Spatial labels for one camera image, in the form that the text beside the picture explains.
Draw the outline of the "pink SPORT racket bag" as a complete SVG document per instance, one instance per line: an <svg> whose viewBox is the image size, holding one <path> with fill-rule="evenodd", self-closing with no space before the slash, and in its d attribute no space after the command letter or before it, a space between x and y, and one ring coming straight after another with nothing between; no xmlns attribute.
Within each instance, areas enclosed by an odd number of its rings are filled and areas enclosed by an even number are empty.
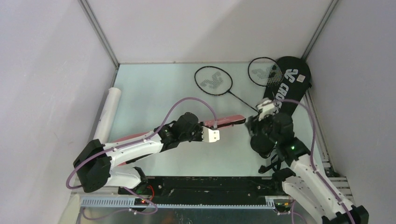
<svg viewBox="0 0 396 224"><path fill-rule="evenodd" d="M234 125L240 125L240 124L245 123L245 121L246 121L246 118L244 116L242 116L242 115L233 115L233 116L219 118L218 119L218 129L226 128L226 127L232 127ZM214 120L201 121L200 123L202 125L206 126L206 127L213 128ZM124 141L124 140L137 138L137 137L140 137L140 136L145 135L147 133L148 132L131 134L131 135L119 138L117 140L114 140L113 142L118 142L118 141Z"/></svg>

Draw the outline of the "white shuttlecock tube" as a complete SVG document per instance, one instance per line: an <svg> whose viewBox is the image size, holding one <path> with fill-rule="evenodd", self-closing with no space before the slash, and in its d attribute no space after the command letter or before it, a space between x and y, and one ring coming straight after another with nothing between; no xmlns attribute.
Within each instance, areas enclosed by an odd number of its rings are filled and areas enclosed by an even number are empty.
<svg viewBox="0 0 396 224"><path fill-rule="evenodd" d="M119 105L120 97L120 89L115 87L108 89L106 100L93 136L94 140L99 140L101 143L107 143Z"/></svg>

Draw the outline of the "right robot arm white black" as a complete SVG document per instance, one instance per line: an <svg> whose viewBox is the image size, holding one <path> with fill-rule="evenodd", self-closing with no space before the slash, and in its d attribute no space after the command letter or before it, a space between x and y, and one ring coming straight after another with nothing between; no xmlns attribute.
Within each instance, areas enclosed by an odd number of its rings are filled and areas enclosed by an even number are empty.
<svg viewBox="0 0 396 224"><path fill-rule="evenodd" d="M291 116L251 116L245 123L253 147L263 146L266 140L275 145L280 161L287 168L276 171L272 190L295 199L318 224L367 224L369 213L364 206L355 206L319 170L312 153L295 136Z"/></svg>

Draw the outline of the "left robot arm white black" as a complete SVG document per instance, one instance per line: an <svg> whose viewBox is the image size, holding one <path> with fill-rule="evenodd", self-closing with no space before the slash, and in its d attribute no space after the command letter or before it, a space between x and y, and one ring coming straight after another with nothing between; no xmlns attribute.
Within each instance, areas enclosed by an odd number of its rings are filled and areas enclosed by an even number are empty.
<svg viewBox="0 0 396 224"><path fill-rule="evenodd" d="M204 123L195 114L186 112L178 120L135 138L106 144L91 140L73 162L80 187L85 193L119 186L143 194L148 182L141 168L123 171L121 164L176 148L182 142L202 141L203 129Z"/></svg>

